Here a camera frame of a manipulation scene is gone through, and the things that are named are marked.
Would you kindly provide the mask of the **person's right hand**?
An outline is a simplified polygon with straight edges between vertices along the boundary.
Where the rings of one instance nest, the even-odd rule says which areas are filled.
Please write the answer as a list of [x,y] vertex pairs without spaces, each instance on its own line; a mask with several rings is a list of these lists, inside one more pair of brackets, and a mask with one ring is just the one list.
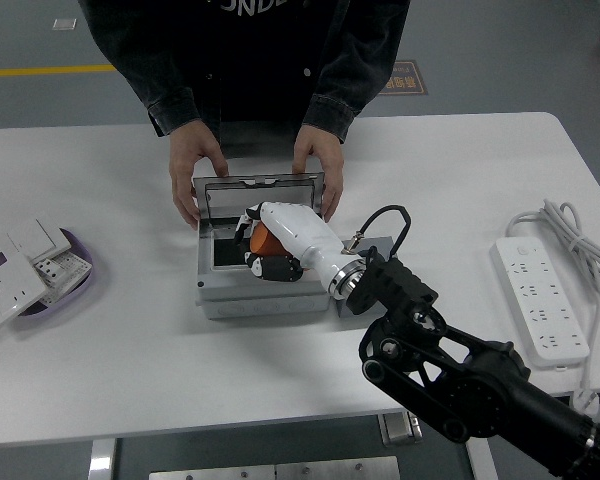
[[229,166],[214,134],[201,120],[194,120],[169,135],[169,174],[173,203],[183,220],[197,230],[201,214],[193,185],[195,165],[207,158],[217,177],[229,175]]

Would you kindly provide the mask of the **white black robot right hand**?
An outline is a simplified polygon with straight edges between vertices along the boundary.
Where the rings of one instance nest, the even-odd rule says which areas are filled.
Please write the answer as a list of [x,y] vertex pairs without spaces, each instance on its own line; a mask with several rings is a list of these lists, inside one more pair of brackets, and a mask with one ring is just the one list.
[[313,270],[336,299],[352,291],[348,283],[363,271],[361,257],[346,254],[342,241],[307,205],[262,202],[246,209],[233,243],[256,277],[294,282]]

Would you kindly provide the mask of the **person's left hand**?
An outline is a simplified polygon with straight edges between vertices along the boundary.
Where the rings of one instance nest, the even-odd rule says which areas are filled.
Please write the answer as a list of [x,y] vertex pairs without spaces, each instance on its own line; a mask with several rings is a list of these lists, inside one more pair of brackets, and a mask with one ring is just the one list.
[[304,173],[310,156],[319,160],[324,173],[321,212],[323,219],[329,222],[344,190],[344,155],[339,138],[317,127],[303,125],[294,143],[292,173]]

